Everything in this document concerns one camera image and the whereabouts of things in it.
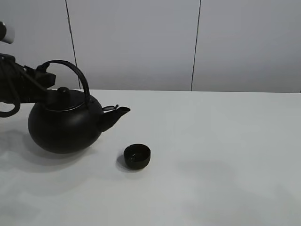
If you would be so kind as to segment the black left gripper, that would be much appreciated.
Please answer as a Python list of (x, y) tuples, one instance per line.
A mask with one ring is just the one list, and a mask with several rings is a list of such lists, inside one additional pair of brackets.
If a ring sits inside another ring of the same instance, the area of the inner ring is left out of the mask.
[(0, 100), (5, 103), (18, 100), (20, 103), (57, 104), (59, 91), (48, 89), (55, 85), (55, 79), (52, 73), (18, 64), (14, 56), (0, 55)]

